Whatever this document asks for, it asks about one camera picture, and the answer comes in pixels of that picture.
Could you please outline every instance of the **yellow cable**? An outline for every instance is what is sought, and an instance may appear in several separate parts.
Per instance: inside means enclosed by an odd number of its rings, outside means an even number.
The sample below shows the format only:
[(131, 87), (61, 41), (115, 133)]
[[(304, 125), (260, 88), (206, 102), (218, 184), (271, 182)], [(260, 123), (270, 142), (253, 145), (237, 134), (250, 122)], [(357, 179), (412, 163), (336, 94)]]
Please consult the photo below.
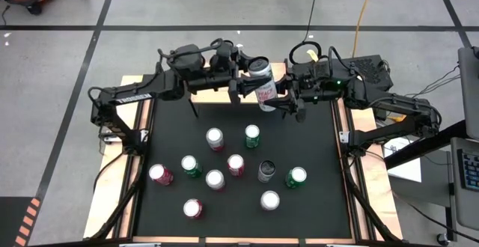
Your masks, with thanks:
[(354, 35), (354, 47), (353, 47), (353, 57), (356, 53), (356, 45), (358, 44), (358, 33), (359, 33), (359, 25), (361, 25), (362, 14), (366, 9), (367, 0), (364, 0), (364, 4), (362, 5), (361, 13), (359, 14), (358, 24), (356, 25), (356, 33)]

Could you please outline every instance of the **can top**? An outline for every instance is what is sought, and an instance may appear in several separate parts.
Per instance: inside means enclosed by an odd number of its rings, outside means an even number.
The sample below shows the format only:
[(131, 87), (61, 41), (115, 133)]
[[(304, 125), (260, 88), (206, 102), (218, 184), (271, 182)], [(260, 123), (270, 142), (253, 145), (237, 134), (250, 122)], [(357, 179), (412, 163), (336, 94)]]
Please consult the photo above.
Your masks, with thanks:
[(196, 159), (193, 156), (185, 156), (181, 159), (183, 169), (192, 170), (196, 166)]
[(300, 167), (295, 167), (293, 168), (293, 171), (291, 172), (292, 174), (292, 177), (293, 177), (293, 180), (295, 180), (296, 182), (303, 182), (306, 180), (306, 170), (304, 168), (300, 168)]
[(261, 196), (261, 201), (266, 207), (277, 207), (279, 205), (279, 195), (274, 191), (266, 191)]
[(273, 175), (275, 173), (275, 170), (276, 170), (275, 163), (273, 163), (269, 160), (262, 161), (261, 164), (260, 164), (260, 170), (265, 175)]
[(222, 137), (222, 132), (218, 128), (212, 128), (207, 132), (207, 138), (211, 141), (218, 141)]
[(207, 182), (209, 184), (217, 185), (223, 180), (223, 174), (219, 170), (212, 170), (207, 174)]
[(150, 177), (154, 180), (159, 179), (165, 173), (163, 165), (154, 165), (150, 168)]
[(248, 71), (258, 72), (267, 68), (268, 65), (269, 65), (268, 58), (258, 57), (254, 59), (253, 62), (250, 62), (250, 64), (248, 65)]
[(200, 212), (200, 204), (194, 198), (189, 199), (183, 206), (183, 212), (188, 217), (196, 216)]
[(245, 133), (249, 138), (256, 138), (260, 135), (260, 129), (254, 124), (248, 125), (246, 127)]
[(235, 169), (241, 168), (243, 165), (242, 157), (238, 154), (234, 154), (230, 156), (228, 160), (228, 164), (230, 165), (231, 168), (235, 168)]

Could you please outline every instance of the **concrete floor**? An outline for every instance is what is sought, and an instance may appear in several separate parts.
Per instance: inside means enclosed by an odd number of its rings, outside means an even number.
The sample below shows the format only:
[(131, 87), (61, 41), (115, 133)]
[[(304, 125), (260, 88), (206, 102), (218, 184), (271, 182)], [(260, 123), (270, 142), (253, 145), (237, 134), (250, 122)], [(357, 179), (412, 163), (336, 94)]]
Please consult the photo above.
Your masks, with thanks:
[[(90, 86), (113, 86), (122, 75), (152, 73), (157, 48), (203, 46), (217, 37), (243, 44), (248, 54), (282, 61), (304, 37), (311, 1), (53, 0), (40, 16), (12, 6), (5, 19), (13, 26), (0, 28), (0, 129), (7, 131), (0, 140), (0, 196), (35, 196), (46, 177), (49, 185), (30, 244), (82, 238), (101, 158), (97, 128), (89, 123)], [(320, 31), (311, 32), (312, 40), (350, 55), (363, 1), (316, 0), (311, 24)], [(462, 25), (479, 25), (477, 1), (451, 3)], [(0, 10), (5, 5), (0, 2)], [(385, 26), (362, 31), (356, 54), (388, 60), (392, 90), (399, 94), (418, 92), (451, 70), (463, 46), (459, 31), (464, 28), (455, 25), (443, 0), (369, 0), (362, 25)], [(445, 31), (451, 26), (456, 28)], [(466, 34), (472, 44), (479, 43), (479, 33)], [(463, 119), (459, 80), (425, 97), (442, 113), (442, 128)], [(51, 174), (44, 174), (46, 166)], [(443, 208), (413, 202), (445, 221)], [(401, 201), (396, 206), (405, 239), (435, 244), (442, 228)], [(479, 237), (477, 231), (461, 231)], [(472, 242), (460, 238), (454, 245)]]

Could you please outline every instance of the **wooden board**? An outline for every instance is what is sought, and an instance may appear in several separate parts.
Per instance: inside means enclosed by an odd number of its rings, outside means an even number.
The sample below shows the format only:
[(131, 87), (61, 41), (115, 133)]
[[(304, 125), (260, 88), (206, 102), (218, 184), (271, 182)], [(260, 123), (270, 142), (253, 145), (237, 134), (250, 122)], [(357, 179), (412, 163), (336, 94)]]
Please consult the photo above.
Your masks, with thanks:
[[(273, 75), (275, 80), (279, 80), (284, 74), (284, 64), (272, 64)], [(122, 80), (122, 85), (132, 82), (141, 81), (141, 76), (125, 76)], [(242, 103), (256, 103), (257, 99), (255, 94), (249, 94), (246, 98), (240, 97)], [(197, 95), (192, 95), (192, 101), (195, 103), (229, 103), (228, 89), (220, 88), (217, 92), (213, 90), (200, 91)], [(347, 129), (347, 120), (344, 110), (344, 105), (341, 100), (338, 102), (341, 123), (344, 129)], [(147, 106), (144, 106), (141, 126), (146, 126), (147, 119)], [(131, 119), (134, 122), (136, 113), (135, 106), (131, 106), (128, 113), (122, 115), (124, 121)], [(353, 111), (353, 120), (356, 129), (368, 131), (376, 128), (376, 124), (373, 117), (373, 112), (370, 109), (364, 111)], [(103, 157), (102, 166), (109, 160), (120, 153), (120, 146), (118, 144), (112, 144), (107, 146), (106, 154)], [(372, 146), (369, 149), (371, 152), (377, 153), (382, 156), (380, 146)], [(126, 158), (124, 161), (116, 163), (115, 167), (109, 168), (105, 171), (104, 175), (100, 178), (97, 184), (97, 191), (95, 192), (94, 199), (92, 201), (90, 215), (88, 217), (87, 228), (85, 229), (85, 236), (88, 237), (91, 234), (97, 232), (97, 230), (103, 225), (103, 222), (109, 217), (109, 214), (118, 204), (118, 198), (120, 195), (121, 183), (123, 181), (124, 170), (126, 167)], [(135, 176), (138, 163), (132, 166), (132, 174), (130, 182)], [(365, 182), (367, 186), (367, 194), (370, 200), (372, 208), (376, 211), (381, 220), (388, 226), (391, 232), (399, 238), (402, 238), (402, 233), (399, 226), (399, 219), (397, 218), (396, 207), (394, 205), (394, 199), (391, 193), (391, 186), (389, 184), (388, 173), (385, 168), (385, 164), (382, 160), (374, 157), (371, 154), (362, 157), (362, 167), (364, 171)], [(353, 177), (356, 179), (356, 172), (352, 169)], [(357, 214), (359, 218), (360, 231), (363, 239), (367, 239), (367, 226), (365, 221), (364, 211), (359, 203), (356, 201)], [(130, 202), (123, 212), (122, 227), (120, 228), (120, 236), (125, 237), (128, 231), (129, 215), (131, 214), (132, 203)], [(381, 239), (381, 236), (376, 232), (377, 238)], [(155, 243), (198, 243), (197, 237), (134, 237), (137, 242), (155, 242)], [(207, 243), (298, 243), (297, 239), (258, 239), (258, 238), (206, 238)], [(306, 239), (308, 244), (347, 244), (353, 243), (352, 239)]]
[[(351, 112), (356, 130), (370, 131), (376, 129), (376, 121), (374, 120), (372, 109), (352, 110)], [(368, 150), (384, 157), (381, 146), (377, 144), (372, 145)], [(366, 153), (366, 156), (361, 158), (361, 163), (370, 205), (389, 230), (396, 237), (402, 239), (403, 234), (401, 233), (385, 163), (371, 153)], [(376, 238), (378, 240), (382, 239), (378, 231), (376, 231)]]

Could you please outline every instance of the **black table surface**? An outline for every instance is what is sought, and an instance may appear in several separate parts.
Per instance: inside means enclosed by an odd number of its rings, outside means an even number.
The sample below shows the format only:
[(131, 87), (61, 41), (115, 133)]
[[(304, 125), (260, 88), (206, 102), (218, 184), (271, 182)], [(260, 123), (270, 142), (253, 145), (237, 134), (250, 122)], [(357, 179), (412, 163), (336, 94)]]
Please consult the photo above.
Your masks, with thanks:
[[(173, 171), (174, 181), (160, 186), (146, 180), (139, 196), (135, 236), (351, 238), (330, 103), (308, 106), (304, 123), (291, 116), (282, 120), (279, 111), (262, 112), (257, 104), (197, 106), (199, 119), (186, 100), (156, 104), (144, 169), (161, 163)], [(249, 124), (260, 128), (255, 149), (245, 147)], [(224, 134), (221, 153), (213, 152), (206, 141), (211, 127)], [(241, 178), (228, 172), (226, 160), (235, 153), (245, 160)], [(185, 155), (193, 155), (202, 164), (201, 177), (192, 179), (184, 173), (180, 162)], [(275, 163), (276, 173), (268, 183), (261, 183), (257, 170), (266, 159)], [(285, 176), (296, 166), (303, 167), (308, 178), (304, 186), (288, 189)], [(206, 173), (212, 169), (225, 176), (223, 192), (206, 185)], [(260, 207), (260, 197), (267, 190), (280, 197), (278, 209), (270, 212)], [(183, 214), (190, 198), (204, 205), (200, 219)]]

